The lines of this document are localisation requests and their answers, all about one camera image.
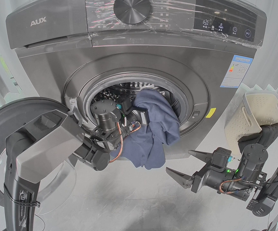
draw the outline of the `blue cloth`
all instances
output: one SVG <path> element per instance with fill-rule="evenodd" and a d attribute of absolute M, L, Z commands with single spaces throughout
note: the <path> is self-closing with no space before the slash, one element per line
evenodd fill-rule
<path fill-rule="evenodd" d="M 151 88 L 138 92 L 133 105 L 148 110 L 150 123 L 124 139 L 121 156 L 135 167 L 159 168 L 166 161 L 162 144 L 172 145 L 180 140 L 179 120 L 166 98 Z M 116 157 L 119 151 L 120 146 L 110 155 Z"/>

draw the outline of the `laundry basket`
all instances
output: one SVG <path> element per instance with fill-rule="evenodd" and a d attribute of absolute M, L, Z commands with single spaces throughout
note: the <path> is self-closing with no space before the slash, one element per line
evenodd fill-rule
<path fill-rule="evenodd" d="M 247 91 L 243 102 L 225 127 L 230 150 L 240 155 L 237 141 L 243 137 L 259 133 L 261 125 L 278 123 L 278 94 L 275 91 Z"/>

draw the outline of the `aux logo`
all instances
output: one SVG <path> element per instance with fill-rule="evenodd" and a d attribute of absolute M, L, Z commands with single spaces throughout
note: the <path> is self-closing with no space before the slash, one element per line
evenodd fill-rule
<path fill-rule="evenodd" d="M 30 26 L 37 25 L 37 24 L 45 22 L 46 21 L 45 18 L 46 18 L 46 16 L 44 18 L 40 18 L 38 20 L 32 21 Z"/>

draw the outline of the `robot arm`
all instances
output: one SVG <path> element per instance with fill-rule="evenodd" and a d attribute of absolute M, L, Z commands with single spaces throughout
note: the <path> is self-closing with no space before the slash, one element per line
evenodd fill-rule
<path fill-rule="evenodd" d="M 256 216 L 265 216 L 272 210 L 278 199 L 278 169 L 272 178 L 266 182 L 267 174 L 262 172 L 268 158 L 267 148 L 278 137 L 278 124 L 263 125 L 259 134 L 242 137 L 239 147 L 242 157 L 238 168 L 227 167 L 231 161 L 231 151 L 217 148 L 213 153 L 189 151 L 206 165 L 192 176 L 166 168 L 166 172 L 184 188 L 198 192 L 201 187 L 208 186 L 217 193 L 227 194 L 246 201 L 253 189 L 256 197 L 253 198 L 247 209 Z"/>
<path fill-rule="evenodd" d="M 109 148 L 118 147 L 119 130 L 122 137 L 126 137 L 135 123 L 147 125 L 149 122 L 147 111 L 132 107 L 130 101 L 116 104 L 101 100 L 92 108 L 98 126 L 90 138 L 69 114 L 58 110 L 40 115 L 6 138 L 4 207 L 7 231 L 33 230 L 34 211 L 41 205 L 37 201 L 40 181 L 70 155 L 96 171 L 103 170 L 110 162 Z M 104 142 L 104 148 L 97 141 Z"/>

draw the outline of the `yellow warning sticker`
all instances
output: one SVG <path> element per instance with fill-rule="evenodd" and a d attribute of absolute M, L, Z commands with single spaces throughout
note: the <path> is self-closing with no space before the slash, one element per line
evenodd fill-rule
<path fill-rule="evenodd" d="M 211 108 L 211 110 L 209 111 L 209 113 L 207 114 L 207 116 L 205 118 L 211 118 L 212 115 L 215 113 L 216 108 Z"/>

